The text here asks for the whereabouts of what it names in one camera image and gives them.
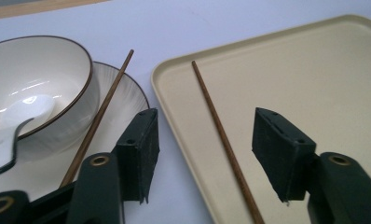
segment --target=tray rim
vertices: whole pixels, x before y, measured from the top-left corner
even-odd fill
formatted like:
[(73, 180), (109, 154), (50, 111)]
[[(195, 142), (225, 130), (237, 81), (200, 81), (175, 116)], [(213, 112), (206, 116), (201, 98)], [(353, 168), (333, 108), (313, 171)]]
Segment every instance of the tray rim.
[(218, 217), (213, 215), (217, 211), (215, 211), (213, 207), (211, 206), (211, 204), (209, 203), (209, 199), (206, 196), (206, 193), (204, 192), (203, 184), (199, 180), (199, 175), (197, 174), (197, 168), (194, 167), (193, 161), (191, 160), (190, 156), (187, 155), (187, 151), (184, 149), (184, 147), (186, 146), (183, 146), (183, 143), (182, 143), (183, 140), (181, 139), (181, 136), (180, 136), (181, 134), (176, 132), (175, 124), (172, 122), (172, 117), (171, 117), (172, 112), (170, 112), (169, 108), (165, 106), (166, 103), (161, 98), (162, 93), (160, 92), (158, 85), (156, 85), (157, 79), (159, 79), (159, 76), (162, 73), (164, 73), (166, 69), (171, 68), (174, 64), (181, 64), (184, 62), (191, 63), (194, 60), (197, 61), (198, 59), (202, 59), (206, 56), (212, 55), (212, 53), (217, 51), (218, 49), (220, 49), (221, 51), (226, 51), (229, 49), (239, 49), (241, 48), (241, 46), (244, 46), (244, 45), (255, 45), (259, 42), (269, 41), (269, 40), (272, 40), (272, 39), (275, 39), (275, 38), (278, 38), (284, 35), (298, 34), (298, 33), (302, 33), (307, 30), (313, 30), (316, 28), (324, 27), (327, 25), (333, 25), (333, 24), (337, 24), (341, 22), (353, 22), (355, 24), (360, 24), (368, 28), (371, 28), (371, 20), (368, 19), (367, 17), (360, 16), (357, 14), (345, 14), (345, 15), (328, 18), (325, 20), (314, 21), (314, 22), (309, 22), (309, 23), (293, 26), (287, 29), (278, 30), (276, 32), (269, 32), (263, 35), (252, 36), (252, 37), (248, 37), (248, 38), (241, 39), (238, 41), (233, 41), (227, 44), (219, 45), (216, 47), (207, 48), (203, 50), (197, 50), (197, 51), (183, 54), (180, 56), (172, 57), (172, 58), (169, 58), (159, 63), (153, 69), (153, 72), (151, 73), (151, 77), (150, 77), (150, 82), (153, 87), (154, 93), (158, 98), (159, 105), (161, 106), (161, 109), (164, 111), (165, 119), (168, 121), (168, 124), (171, 127), (171, 132), (176, 139), (176, 144), (179, 146), (181, 153), (183, 157), (185, 158), (187, 167), (189, 171), (191, 172), (193, 179), (199, 188), (200, 195), (203, 198), (203, 201), (205, 202), (206, 206), (208, 207), (208, 210), (210, 211), (210, 214), (212, 216), (214, 223), (219, 223)]

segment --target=clamp jaw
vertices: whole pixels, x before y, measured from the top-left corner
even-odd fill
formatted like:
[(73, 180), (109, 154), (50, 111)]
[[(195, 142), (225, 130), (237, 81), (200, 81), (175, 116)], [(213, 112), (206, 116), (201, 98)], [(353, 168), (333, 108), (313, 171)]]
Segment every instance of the clamp jaw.
[(257, 108), (253, 153), (282, 202), (309, 197), (313, 224), (371, 223), (371, 178), (354, 159), (317, 156), (316, 144), (280, 114)]

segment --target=bowl rim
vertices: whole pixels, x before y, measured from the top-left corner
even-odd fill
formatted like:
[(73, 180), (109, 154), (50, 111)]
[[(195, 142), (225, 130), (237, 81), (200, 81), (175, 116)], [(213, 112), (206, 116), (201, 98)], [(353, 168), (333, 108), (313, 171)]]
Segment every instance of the bowl rim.
[(84, 87), (81, 89), (81, 91), (78, 93), (78, 95), (75, 97), (75, 99), (73, 99), (73, 101), (69, 105), (67, 105), (63, 110), (61, 110), (60, 113), (58, 113), (57, 115), (55, 115), (53, 118), (47, 120), (46, 122), (44, 122), (40, 126), (32, 129), (28, 133), (24, 133), (24, 134), (18, 136), (18, 139), (19, 140), (21, 140), (23, 138), (26, 138), (26, 137), (34, 134), (34, 133), (37, 133), (37, 132), (45, 129), (50, 124), (52, 124), (53, 122), (55, 122), (56, 120), (58, 120), (60, 117), (62, 117), (66, 112), (68, 112), (78, 102), (78, 100), (81, 98), (81, 96), (86, 92), (87, 87), (89, 86), (90, 81), (92, 80), (92, 72), (93, 72), (92, 59), (91, 59), (88, 51), (81, 44), (75, 42), (72, 39), (69, 39), (69, 38), (66, 38), (66, 37), (63, 37), (63, 36), (57, 36), (57, 35), (26, 35), (26, 36), (20, 36), (20, 37), (10, 38), (10, 39), (7, 39), (7, 40), (2, 40), (2, 41), (0, 41), (0, 44), (5, 44), (6, 42), (16, 41), (16, 40), (26, 39), (26, 38), (52, 38), (52, 39), (61, 39), (61, 40), (65, 40), (65, 41), (71, 42), (71, 43), (79, 46), (80, 49), (85, 52), (85, 54), (86, 54), (86, 56), (88, 58), (88, 61), (89, 61), (89, 74), (88, 74), (88, 78), (87, 78), (86, 82), (84, 83)]

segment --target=chopstick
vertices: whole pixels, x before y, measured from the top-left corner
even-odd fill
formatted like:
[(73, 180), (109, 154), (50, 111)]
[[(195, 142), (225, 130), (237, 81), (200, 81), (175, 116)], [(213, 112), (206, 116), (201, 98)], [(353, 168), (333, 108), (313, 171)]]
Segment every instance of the chopstick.
[(85, 154), (88, 150), (89, 144), (92, 141), (93, 135), (96, 133), (96, 130), (98, 129), (99, 124), (101, 123), (101, 120), (103, 118), (104, 112), (106, 111), (107, 107), (109, 106), (110, 101), (113, 98), (113, 95), (114, 95), (114, 93), (117, 89), (117, 86), (119, 84), (119, 81), (121, 80), (122, 76), (124, 75), (125, 69), (127, 68), (128, 63), (131, 60), (132, 54), (133, 54), (133, 49), (131, 49), (130, 53), (128, 54), (128, 56), (125, 60), (125, 62), (122, 64), (121, 69), (119, 69), (119, 72), (118, 72), (112, 86), (110, 87), (110, 90), (108, 91), (106, 97), (104, 98), (104, 100), (102, 102), (102, 105), (98, 110), (98, 113), (96, 114), (96, 116), (93, 119), (91, 125), (89, 126), (89, 130), (88, 130), (86, 136), (84, 137), (84, 140), (81, 143), (75, 157), (73, 158), (73, 161), (70, 164), (66, 175), (64, 176), (64, 178), (62, 180), (60, 188), (73, 182), (73, 179), (76, 176), (78, 168), (80, 167), (80, 164), (83, 161), (84, 156), (85, 156)]
[(250, 214), (252, 215), (253, 221), (256, 224), (262, 224), (264, 223), (264, 220), (258, 210), (258, 207), (255, 203), (254, 197), (252, 192), (249, 189), (249, 186), (247, 185), (246, 179), (243, 176), (243, 172), (241, 171), (241, 168), (238, 164), (238, 161), (235, 157), (235, 154), (232, 150), (232, 146), (229, 143), (229, 140), (227, 138), (227, 134), (224, 130), (223, 125), (221, 124), (220, 118), (218, 117), (218, 114), (214, 108), (212, 99), (208, 93), (208, 90), (205, 86), (205, 83), (202, 79), (202, 76), (200, 74), (200, 71), (198, 69), (197, 63), (195, 61), (192, 61), (192, 67), (194, 68), (195, 75), (197, 76), (200, 88), (202, 89), (203, 96), (206, 100), (206, 103), (209, 107), (209, 110), (212, 114), (215, 127), (220, 135), (221, 142), (224, 146), (224, 149), (226, 151), (227, 157), (229, 159), (229, 163), (231, 164), (232, 171), (237, 179), (238, 185), (240, 187), (241, 193), (243, 194), (243, 198), (245, 202), (247, 203), (248, 210)]

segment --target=plastic tray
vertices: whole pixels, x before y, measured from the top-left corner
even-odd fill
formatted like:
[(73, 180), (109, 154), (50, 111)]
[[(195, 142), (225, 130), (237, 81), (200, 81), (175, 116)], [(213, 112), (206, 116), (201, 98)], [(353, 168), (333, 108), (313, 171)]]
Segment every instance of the plastic tray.
[(216, 223), (252, 223), (193, 72), (198, 63), (267, 223), (309, 223), (304, 202), (281, 203), (252, 152), (254, 110), (281, 113), (371, 176), (371, 21), (342, 16), (161, 63), (151, 80)]

